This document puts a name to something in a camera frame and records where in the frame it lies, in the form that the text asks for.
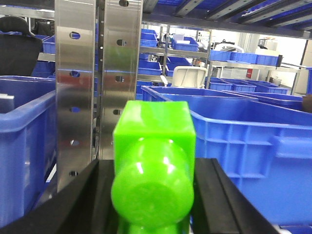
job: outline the green plastic bottle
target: green plastic bottle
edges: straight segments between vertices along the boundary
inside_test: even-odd
[[[188,232],[195,130],[186,102],[129,101],[114,131],[120,234]]]

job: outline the slotted hole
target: slotted hole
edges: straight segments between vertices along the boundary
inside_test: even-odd
[[[79,38],[81,37],[81,35],[80,35],[79,33],[77,33],[77,32],[71,32],[71,33],[69,34],[69,37],[70,37],[71,39],[77,40],[77,39],[79,39]]]
[[[80,73],[78,71],[71,71],[69,75],[74,78],[80,77]]]
[[[75,177],[78,176],[78,172],[77,171],[71,171],[68,173],[71,177]]]
[[[127,44],[127,42],[123,39],[118,39],[117,40],[117,45],[119,46],[125,46]]]
[[[78,146],[79,144],[80,144],[80,142],[78,140],[71,140],[70,141],[71,146]]]
[[[129,6],[129,2],[127,0],[119,0],[120,6]]]
[[[70,112],[73,112],[73,113],[78,113],[80,112],[80,108],[79,107],[76,107],[76,106],[73,106],[69,109]]]
[[[115,80],[116,80],[116,82],[124,82],[124,81],[125,81],[125,78],[122,77],[122,76],[116,76],[116,77],[115,77]]]
[[[113,114],[115,116],[120,115],[121,114],[121,110],[113,110]]]

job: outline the black office chair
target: black office chair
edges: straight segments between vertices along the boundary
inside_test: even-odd
[[[0,76],[31,76],[42,48],[42,40],[29,32],[27,22],[14,16],[0,18],[0,30],[22,35],[0,34]]]

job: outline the blue storage bin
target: blue storage bin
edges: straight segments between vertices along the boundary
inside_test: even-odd
[[[141,33],[140,46],[156,47],[157,43],[158,41],[155,34]]]
[[[231,52],[230,60],[256,64],[258,55],[250,53]]]
[[[256,89],[255,85],[244,82],[241,79],[222,79],[222,80],[231,83],[233,85],[232,90],[234,91],[254,92]]]
[[[154,87],[142,88],[157,97]],[[196,156],[217,158],[271,223],[311,224],[312,114],[243,98],[166,98],[189,103]]]
[[[138,80],[136,82],[136,94],[142,94],[142,89],[141,89],[142,85],[152,86],[153,83],[149,82],[149,81],[140,81],[140,80]]]
[[[187,95],[187,96],[206,96],[206,97],[227,97],[227,98],[244,98],[247,97],[240,94],[232,94],[228,92],[221,92],[209,89],[197,89],[197,88],[178,88],[178,87],[162,87],[153,86],[141,87],[143,92],[144,101],[164,101],[166,100],[164,95]]]
[[[167,63],[166,64],[166,76],[173,77],[174,70],[178,66],[191,66],[190,64],[179,64],[179,63]]]
[[[281,88],[275,84],[260,81],[260,80],[247,80],[248,83],[256,86],[255,91],[261,93],[273,93],[273,94],[287,94],[287,88]]]
[[[174,38],[171,39],[171,46],[175,50],[187,50],[187,51],[198,51],[198,44],[191,37],[184,37],[184,40],[189,40],[190,44],[177,43]]]
[[[231,57],[231,52],[211,50],[210,55],[209,55],[209,60],[226,62],[227,60],[230,60],[230,57]]]
[[[162,69],[159,62],[148,62],[148,61],[138,62],[139,74],[160,76],[161,72]]]
[[[223,80],[212,79],[209,82],[209,89],[213,89],[213,90],[219,90],[219,91],[232,90],[232,86],[233,84],[228,83]]]
[[[55,161],[55,80],[0,77],[15,109],[0,114],[0,227],[30,211]]]
[[[312,94],[312,67],[307,67],[306,69],[309,71],[307,94]]]
[[[38,61],[31,74],[32,77],[47,78],[55,72],[55,62]]]
[[[190,62],[187,61],[186,58],[179,57],[168,57],[167,63],[178,63],[180,66],[192,66]]]
[[[55,36],[43,40],[43,51],[46,54],[55,54]]]
[[[136,100],[142,100],[143,94],[136,94]]]
[[[248,97],[259,99],[260,102],[290,108],[294,110],[302,110],[302,100],[300,96],[292,96],[285,94],[257,93],[257,92],[234,92]]]
[[[257,64],[267,65],[267,66],[276,66],[278,57],[269,56],[269,55],[258,55]]]
[[[141,29],[141,33],[150,33],[150,34],[154,34],[155,36],[157,35],[156,31],[153,30],[153,29],[145,29],[145,28],[142,28],[142,29]]]
[[[140,60],[145,60],[145,61],[147,61],[147,60],[148,60],[148,54],[139,54],[138,58],[139,58]]]

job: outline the crate handle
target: crate handle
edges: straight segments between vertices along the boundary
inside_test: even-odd
[[[312,159],[312,137],[280,137],[272,140],[276,157]]]

